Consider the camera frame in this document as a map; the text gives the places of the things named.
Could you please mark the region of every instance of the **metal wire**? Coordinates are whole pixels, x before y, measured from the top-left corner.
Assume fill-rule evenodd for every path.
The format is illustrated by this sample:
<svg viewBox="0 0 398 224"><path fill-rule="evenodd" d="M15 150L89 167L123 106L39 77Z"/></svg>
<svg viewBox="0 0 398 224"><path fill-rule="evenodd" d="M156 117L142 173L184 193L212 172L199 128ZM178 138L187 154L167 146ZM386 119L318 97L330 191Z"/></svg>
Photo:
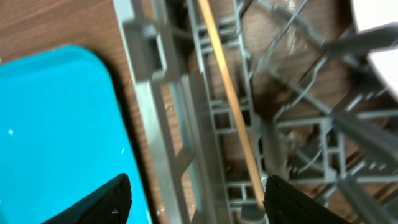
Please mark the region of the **metal wire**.
<svg viewBox="0 0 398 224"><path fill-rule="evenodd" d="M270 75L272 75L274 78L278 79L280 82L283 84L287 85L290 89L292 89L294 92L297 94L300 94L303 96L304 99L306 99L309 103L311 103L314 107L318 108L322 113L328 115L332 112L331 108L326 105L324 102L316 99L309 93L304 93L304 89L301 88L300 86L294 85L288 80L286 80L284 77L282 77L276 70L275 67L269 65L267 67L267 71L269 72Z"/></svg>
<svg viewBox="0 0 398 224"><path fill-rule="evenodd" d="M311 159L302 151L302 148L297 143L293 142L285 134L280 133L279 137L282 138L282 140L285 141L294 150L294 153L296 153L296 155L299 156L299 158L301 158L301 160L303 160L304 162L307 163L305 166L303 166L302 168L299 169L299 171L298 171L299 174L311 166L313 166L314 168L316 168L319 171L324 171L324 168L322 167L322 165L315 162L321 155L322 150L319 150L317 152L317 154Z"/></svg>
<svg viewBox="0 0 398 224"><path fill-rule="evenodd" d="M277 44L282 39L282 37L286 34L289 27L293 24L294 19L300 14L300 12L303 10L303 8L307 2L308 2L308 0L302 0L300 5L298 5L297 10L292 14L292 17L290 17L290 19L282 26L281 30L276 35L274 40L272 40L272 42L269 44L264 55L262 57L260 57L260 59L257 61L256 67L255 67L255 72L253 73L253 75L257 75L258 73L260 73L260 71L268 64L268 61L269 61L271 55L274 53L274 50L275 50Z"/></svg>
<svg viewBox="0 0 398 224"><path fill-rule="evenodd" d="M308 93L308 91L311 89L311 87L315 83L315 80L317 79L319 69L321 69L321 67L326 63L327 60L328 60L328 58L326 56L322 57L318 61L318 63L311 69L310 83L305 87L304 91L301 94L299 94L299 96L296 99L294 99L293 102L287 103L287 104L283 105L282 107L280 107L279 111L274 116L275 121L282 115L283 112L294 107Z"/></svg>

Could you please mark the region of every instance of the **turquoise plastic tray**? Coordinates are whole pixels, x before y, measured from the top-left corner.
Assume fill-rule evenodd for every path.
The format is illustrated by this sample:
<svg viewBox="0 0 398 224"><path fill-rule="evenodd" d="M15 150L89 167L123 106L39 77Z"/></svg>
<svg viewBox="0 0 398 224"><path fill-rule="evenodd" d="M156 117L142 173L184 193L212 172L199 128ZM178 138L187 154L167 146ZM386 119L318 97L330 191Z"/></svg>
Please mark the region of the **turquoise plastic tray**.
<svg viewBox="0 0 398 224"><path fill-rule="evenodd" d="M41 223L120 173L152 223L109 72L68 46L0 66L0 223Z"/></svg>

